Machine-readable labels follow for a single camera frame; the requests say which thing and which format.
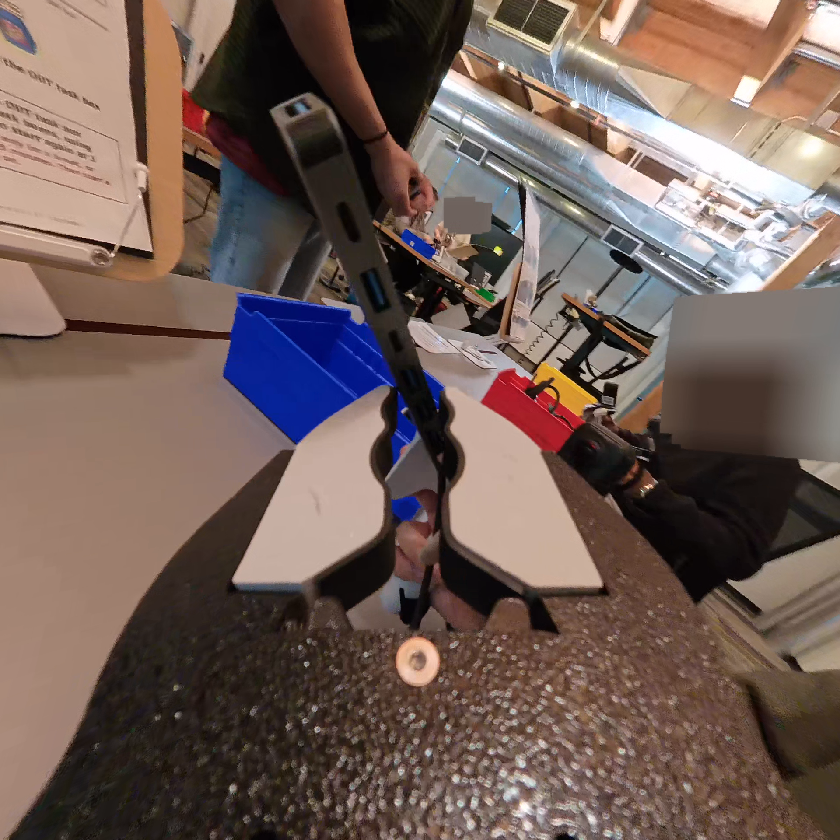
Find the grey desk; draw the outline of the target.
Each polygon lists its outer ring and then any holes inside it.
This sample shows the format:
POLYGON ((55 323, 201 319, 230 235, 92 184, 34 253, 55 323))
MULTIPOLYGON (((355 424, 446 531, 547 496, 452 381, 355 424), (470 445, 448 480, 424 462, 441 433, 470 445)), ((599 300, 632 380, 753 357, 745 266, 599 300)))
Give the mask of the grey desk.
POLYGON ((2 351, 2 838, 631 836, 558 607, 559 635, 438 634, 408 686, 402 634, 228 589, 289 455, 237 451, 268 427, 220 341, 53 344, 2 351))

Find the blue plastic bin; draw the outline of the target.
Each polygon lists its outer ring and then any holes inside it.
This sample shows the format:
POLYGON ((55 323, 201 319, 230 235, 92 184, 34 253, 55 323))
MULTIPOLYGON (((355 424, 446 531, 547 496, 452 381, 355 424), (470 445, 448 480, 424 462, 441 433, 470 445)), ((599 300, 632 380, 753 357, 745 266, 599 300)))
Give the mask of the blue plastic bin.
MULTIPOLYGON (((325 419, 382 385, 396 388, 371 328, 321 304, 238 295, 224 378, 298 445, 325 419)), ((393 456, 417 429, 397 397, 393 456)))

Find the person's right hand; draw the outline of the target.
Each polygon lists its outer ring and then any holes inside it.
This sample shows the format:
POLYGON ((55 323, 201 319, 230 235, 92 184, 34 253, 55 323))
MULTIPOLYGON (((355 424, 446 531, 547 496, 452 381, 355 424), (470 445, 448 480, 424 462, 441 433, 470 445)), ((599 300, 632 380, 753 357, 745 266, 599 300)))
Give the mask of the person's right hand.
POLYGON ((439 568, 437 529, 438 494, 429 489, 418 491, 416 499, 426 513, 426 521, 405 521, 395 531, 395 574, 405 581, 426 587, 426 603, 447 625, 458 632, 478 632, 487 622, 485 616, 447 588, 439 568))

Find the wooden document stand with sheet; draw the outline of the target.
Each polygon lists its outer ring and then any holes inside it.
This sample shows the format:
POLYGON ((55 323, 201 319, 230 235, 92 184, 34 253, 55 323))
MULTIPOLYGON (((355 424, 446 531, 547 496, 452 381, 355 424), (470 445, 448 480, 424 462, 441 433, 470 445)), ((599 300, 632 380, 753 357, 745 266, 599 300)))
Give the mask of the wooden document stand with sheet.
POLYGON ((67 328, 35 266, 140 281, 175 266, 181 84, 162 2, 1 2, 2 338, 67 328))

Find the silver ventilation duct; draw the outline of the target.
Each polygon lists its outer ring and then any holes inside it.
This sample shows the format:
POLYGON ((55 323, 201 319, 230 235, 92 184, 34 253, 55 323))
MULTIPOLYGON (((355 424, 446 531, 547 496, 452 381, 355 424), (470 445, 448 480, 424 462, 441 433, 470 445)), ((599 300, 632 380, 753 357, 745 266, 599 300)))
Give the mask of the silver ventilation duct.
POLYGON ((678 287, 838 273, 838 145, 622 56, 570 22, 545 37, 478 7, 468 58, 498 60, 551 104, 577 105, 630 151, 675 173, 666 183, 455 70, 432 117, 581 210, 573 222, 638 242, 638 260, 678 287))

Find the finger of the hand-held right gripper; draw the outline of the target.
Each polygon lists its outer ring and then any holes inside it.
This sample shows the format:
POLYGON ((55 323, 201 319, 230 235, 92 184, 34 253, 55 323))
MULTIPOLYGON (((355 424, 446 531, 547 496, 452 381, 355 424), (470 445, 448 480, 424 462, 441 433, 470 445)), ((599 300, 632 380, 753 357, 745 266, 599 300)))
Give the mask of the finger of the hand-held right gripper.
POLYGON ((419 436, 401 450, 385 483, 394 501, 417 497, 426 490, 438 493, 438 465, 419 436))

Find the grey multiport hub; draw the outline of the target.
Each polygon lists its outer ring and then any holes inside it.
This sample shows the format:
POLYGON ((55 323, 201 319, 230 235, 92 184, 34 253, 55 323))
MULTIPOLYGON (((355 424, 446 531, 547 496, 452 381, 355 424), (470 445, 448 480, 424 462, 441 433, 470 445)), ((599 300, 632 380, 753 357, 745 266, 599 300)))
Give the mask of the grey multiport hub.
POLYGON ((270 115, 380 345, 395 387, 430 458, 438 466, 445 452, 438 407, 375 235, 340 124, 331 108, 311 93, 278 104, 270 115))

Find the white air vent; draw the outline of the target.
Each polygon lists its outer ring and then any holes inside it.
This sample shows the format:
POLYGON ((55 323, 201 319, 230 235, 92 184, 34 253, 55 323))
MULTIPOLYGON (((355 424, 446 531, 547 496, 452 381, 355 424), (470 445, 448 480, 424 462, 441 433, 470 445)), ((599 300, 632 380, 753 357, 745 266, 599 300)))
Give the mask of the white air vent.
POLYGON ((574 2, 501 1, 487 27, 546 56, 557 56, 578 22, 579 6, 574 2))

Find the background document stand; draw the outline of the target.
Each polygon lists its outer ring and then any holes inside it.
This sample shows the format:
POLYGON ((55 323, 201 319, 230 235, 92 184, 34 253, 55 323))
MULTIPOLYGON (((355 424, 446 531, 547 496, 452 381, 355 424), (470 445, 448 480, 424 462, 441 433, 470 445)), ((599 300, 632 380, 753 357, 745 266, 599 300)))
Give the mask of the background document stand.
POLYGON ((498 338, 503 343, 520 343, 526 337, 539 284, 541 216, 529 181, 518 179, 521 210, 521 262, 505 300, 498 338))

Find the yellow plastic bin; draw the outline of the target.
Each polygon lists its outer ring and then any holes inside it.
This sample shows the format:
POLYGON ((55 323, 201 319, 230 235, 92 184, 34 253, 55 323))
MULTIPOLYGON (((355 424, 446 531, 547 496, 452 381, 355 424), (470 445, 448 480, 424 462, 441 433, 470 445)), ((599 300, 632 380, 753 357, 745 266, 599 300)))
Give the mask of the yellow plastic bin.
POLYGON ((532 375, 532 382, 539 384, 552 380, 552 387, 559 394, 560 403, 576 416, 582 416, 588 406, 595 406, 601 400, 598 392, 590 393, 550 364, 542 363, 532 375))

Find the white paper sheets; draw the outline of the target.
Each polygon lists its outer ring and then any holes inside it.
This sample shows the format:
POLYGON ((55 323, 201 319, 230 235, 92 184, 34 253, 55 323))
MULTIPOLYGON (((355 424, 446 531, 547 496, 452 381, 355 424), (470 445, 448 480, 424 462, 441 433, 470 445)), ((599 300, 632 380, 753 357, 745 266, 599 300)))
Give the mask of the white paper sheets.
POLYGON ((410 320, 408 332, 415 346, 428 354, 458 356, 483 371, 499 369, 503 352, 498 349, 481 348, 472 339, 446 338, 424 321, 410 320))

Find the black monitor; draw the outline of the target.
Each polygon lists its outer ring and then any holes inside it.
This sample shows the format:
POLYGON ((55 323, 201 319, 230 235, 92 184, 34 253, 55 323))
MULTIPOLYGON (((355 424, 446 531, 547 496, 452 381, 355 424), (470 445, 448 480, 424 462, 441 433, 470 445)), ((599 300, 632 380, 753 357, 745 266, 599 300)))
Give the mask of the black monitor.
POLYGON ((522 240, 507 225, 494 220, 485 233, 470 235, 469 246, 476 253, 465 260, 465 267, 473 272, 474 266, 480 266, 486 284, 495 285, 519 256, 522 240))

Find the black glove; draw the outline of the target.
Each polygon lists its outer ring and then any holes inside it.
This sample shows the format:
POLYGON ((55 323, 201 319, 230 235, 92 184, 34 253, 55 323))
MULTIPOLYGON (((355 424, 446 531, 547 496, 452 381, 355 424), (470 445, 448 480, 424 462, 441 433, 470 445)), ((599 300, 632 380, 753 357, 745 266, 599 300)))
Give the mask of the black glove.
POLYGON ((637 467, 634 447, 598 423, 578 426, 558 456, 601 497, 624 486, 637 467))

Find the wooden background desk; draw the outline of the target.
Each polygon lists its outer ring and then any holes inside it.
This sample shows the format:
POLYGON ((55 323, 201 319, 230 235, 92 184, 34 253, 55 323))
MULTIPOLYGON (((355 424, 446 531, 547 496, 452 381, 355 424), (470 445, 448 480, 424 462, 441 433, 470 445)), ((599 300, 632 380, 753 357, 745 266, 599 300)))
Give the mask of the wooden background desk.
POLYGON ((439 277, 445 278, 446 281, 459 290, 462 291, 463 294, 466 295, 468 301, 472 304, 483 308, 483 309, 490 309, 492 306, 495 305, 496 300, 490 299, 486 297, 478 286, 473 285, 471 282, 467 280, 466 270, 460 268, 458 265, 453 264, 450 268, 447 263, 441 262, 440 259, 432 259, 430 257, 425 256, 425 253, 416 250, 412 242, 414 241, 406 241, 402 238, 401 235, 398 235, 394 230, 390 229, 389 227, 383 226, 379 222, 374 221, 373 226, 378 234, 382 234, 385 236, 390 242, 394 243, 396 246, 407 252, 409 256, 414 258, 423 266, 432 270, 436 275, 439 277))

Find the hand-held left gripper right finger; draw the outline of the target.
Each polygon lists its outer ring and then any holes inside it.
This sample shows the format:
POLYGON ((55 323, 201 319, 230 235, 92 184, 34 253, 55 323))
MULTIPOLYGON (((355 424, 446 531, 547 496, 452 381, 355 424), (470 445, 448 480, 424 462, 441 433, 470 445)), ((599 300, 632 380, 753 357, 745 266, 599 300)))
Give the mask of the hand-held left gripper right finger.
POLYGON ((446 450, 442 582, 477 612, 521 604, 531 630, 558 634, 547 601, 597 595, 603 578, 547 455, 512 422, 456 387, 439 398, 446 450))

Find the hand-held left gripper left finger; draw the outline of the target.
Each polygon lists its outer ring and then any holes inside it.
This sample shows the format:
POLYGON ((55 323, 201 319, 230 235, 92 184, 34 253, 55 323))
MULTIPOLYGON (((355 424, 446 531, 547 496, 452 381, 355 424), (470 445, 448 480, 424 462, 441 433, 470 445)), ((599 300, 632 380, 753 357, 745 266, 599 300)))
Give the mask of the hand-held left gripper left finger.
POLYGON ((290 456, 231 586, 336 599, 350 610, 394 570, 397 393, 382 385, 325 419, 290 456))

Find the wooden standing desk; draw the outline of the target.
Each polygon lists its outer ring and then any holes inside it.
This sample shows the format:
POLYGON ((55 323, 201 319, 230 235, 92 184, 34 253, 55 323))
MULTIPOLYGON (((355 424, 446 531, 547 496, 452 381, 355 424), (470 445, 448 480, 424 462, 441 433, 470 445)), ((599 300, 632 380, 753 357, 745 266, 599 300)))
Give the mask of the wooden standing desk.
POLYGON ((587 337, 572 356, 562 363, 560 372, 598 398, 602 392, 597 387, 597 382, 611 382, 645 362, 651 354, 656 337, 635 328, 621 318, 596 311, 567 293, 562 295, 562 299, 565 303, 564 311, 576 314, 577 321, 587 332, 587 337), (620 352, 623 356, 603 371, 594 372, 590 358, 603 345, 620 352))

